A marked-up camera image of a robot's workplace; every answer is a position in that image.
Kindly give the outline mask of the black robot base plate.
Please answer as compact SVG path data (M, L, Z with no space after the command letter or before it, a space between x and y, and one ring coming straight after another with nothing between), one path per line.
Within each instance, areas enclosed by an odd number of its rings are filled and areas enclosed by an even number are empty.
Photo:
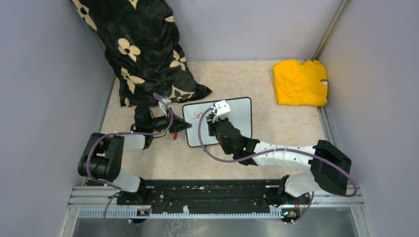
M293 197L284 179L253 180L145 180L139 191L121 191L119 206L149 205L152 214L267 214L286 206L288 211L308 204L310 195Z

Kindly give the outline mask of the black framed whiteboard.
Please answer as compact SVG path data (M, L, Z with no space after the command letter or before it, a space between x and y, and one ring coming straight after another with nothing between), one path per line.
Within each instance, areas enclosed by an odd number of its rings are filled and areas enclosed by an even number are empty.
M230 98L226 100L230 106L231 112L228 116L229 121L235 128L239 129L241 134L246 137L252 137L252 101L249 97ZM182 106L184 120L192 127L186 129L187 143L191 148L199 147L198 123L203 112L210 108L216 101L200 102L186 104ZM218 141L215 137L209 136L208 125L206 121L202 124L202 141L204 145L216 145Z

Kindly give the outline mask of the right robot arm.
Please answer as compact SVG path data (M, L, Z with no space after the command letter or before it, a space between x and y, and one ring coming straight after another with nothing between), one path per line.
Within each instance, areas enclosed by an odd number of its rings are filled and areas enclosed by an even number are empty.
M318 190L346 197L348 184L356 186L350 176L351 159L327 140L306 147L274 145L243 136L228 118L207 116L206 122L209 135L216 138L226 155L232 156L230 163L300 170L299 174L283 177L285 183L278 190L283 203Z

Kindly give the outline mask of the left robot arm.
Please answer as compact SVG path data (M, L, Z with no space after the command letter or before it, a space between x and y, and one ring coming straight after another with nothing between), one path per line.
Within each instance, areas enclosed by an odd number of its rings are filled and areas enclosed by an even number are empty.
M123 153L149 148L156 133L175 134L191 127L192 124L166 108L163 116L154 117L149 106L138 106L134 110L133 132L111 135L100 142L97 140L104 134L91 134L78 164L78 174L129 192L130 200L143 204L148 191L140 177L122 168Z

